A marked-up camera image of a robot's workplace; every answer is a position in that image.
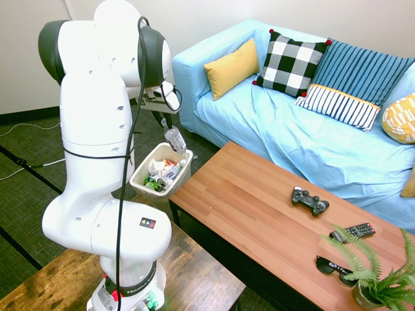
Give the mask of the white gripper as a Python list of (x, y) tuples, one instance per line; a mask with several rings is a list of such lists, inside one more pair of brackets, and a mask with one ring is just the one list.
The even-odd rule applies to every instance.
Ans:
[(161, 125), (164, 116), (167, 127), (172, 128), (172, 113), (178, 113), (180, 103), (177, 100), (173, 100), (172, 106), (170, 106), (169, 103), (165, 102), (162, 98), (156, 100), (143, 98), (141, 100), (141, 108), (151, 110), (159, 125)]

